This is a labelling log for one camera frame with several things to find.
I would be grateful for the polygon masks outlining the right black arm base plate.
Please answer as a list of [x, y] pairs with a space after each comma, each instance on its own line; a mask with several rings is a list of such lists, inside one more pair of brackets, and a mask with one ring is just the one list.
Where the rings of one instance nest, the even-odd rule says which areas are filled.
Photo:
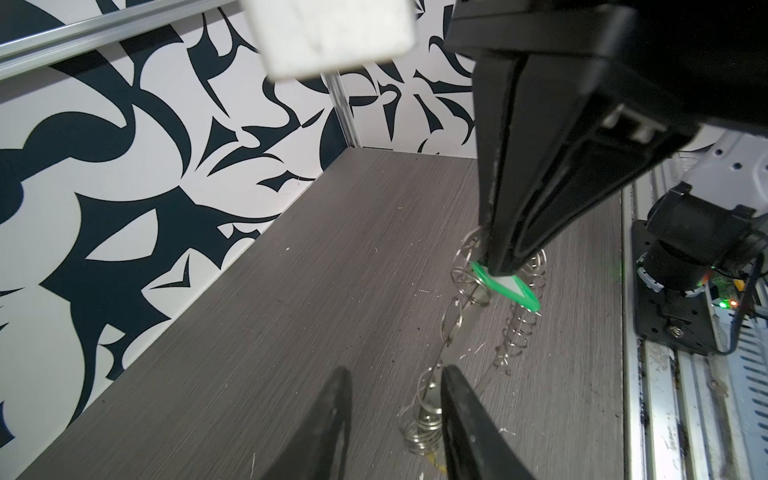
[[634, 276], [634, 330], [644, 340], [691, 354], [707, 356], [718, 349], [709, 302], [702, 287], [693, 297], [667, 289], [653, 290], [642, 265], [651, 249], [653, 236], [646, 222], [636, 220], [631, 226]]

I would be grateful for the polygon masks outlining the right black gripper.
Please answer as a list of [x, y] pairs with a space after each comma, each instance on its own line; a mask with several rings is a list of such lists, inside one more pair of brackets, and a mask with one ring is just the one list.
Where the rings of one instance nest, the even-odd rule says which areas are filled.
[[[602, 58], [637, 73], [715, 127], [767, 133], [767, 4], [764, 1], [459, 1], [446, 41], [483, 55]], [[694, 125], [573, 133], [556, 150], [543, 190], [522, 210], [509, 270], [571, 222], [689, 143]]]

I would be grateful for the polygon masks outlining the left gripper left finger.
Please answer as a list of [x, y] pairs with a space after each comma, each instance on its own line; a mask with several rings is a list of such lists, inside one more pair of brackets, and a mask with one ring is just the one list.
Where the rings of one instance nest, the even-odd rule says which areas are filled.
[[352, 429], [350, 371], [332, 371], [287, 446], [262, 475], [264, 479], [342, 480]]

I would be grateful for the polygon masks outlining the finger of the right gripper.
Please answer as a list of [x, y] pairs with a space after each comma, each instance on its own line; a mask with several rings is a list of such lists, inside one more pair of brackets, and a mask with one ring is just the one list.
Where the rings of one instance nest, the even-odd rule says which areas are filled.
[[494, 276], [509, 270], [509, 245], [522, 210], [543, 190], [556, 150], [569, 137], [601, 127], [616, 102], [602, 93], [606, 59], [491, 54], [472, 76], [476, 115], [482, 263]]

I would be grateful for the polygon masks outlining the green capped key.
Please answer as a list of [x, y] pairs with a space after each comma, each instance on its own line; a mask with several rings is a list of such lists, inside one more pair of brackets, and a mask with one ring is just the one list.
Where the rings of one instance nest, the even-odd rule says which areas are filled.
[[539, 299], [532, 288], [517, 275], [498, 277], [489, 273], [485, 266], [478, 262], [470, 263], [472, 271], [478, 279], [490, 290], [507, 299], [521, 305], [531, 312], [538, 312], [541, 308]]

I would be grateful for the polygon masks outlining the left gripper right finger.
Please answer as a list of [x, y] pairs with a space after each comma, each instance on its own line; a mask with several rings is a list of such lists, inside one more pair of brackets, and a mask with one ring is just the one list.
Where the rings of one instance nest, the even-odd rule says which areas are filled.
[[440, 398], [442, 436], [450, 479], [534, 478], [510, 449], [455, 365], [443, 368]]

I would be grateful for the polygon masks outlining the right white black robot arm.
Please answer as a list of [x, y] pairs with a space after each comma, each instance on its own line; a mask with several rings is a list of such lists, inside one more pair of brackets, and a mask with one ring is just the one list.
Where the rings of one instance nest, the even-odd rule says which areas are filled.
[[688, 145], [726, 137], [651, 210], [647, 273], [689, 290], [767, 246], [763, 1], [460, 1], [474, 63], [480, 263], [519, 273], [565, 227]]

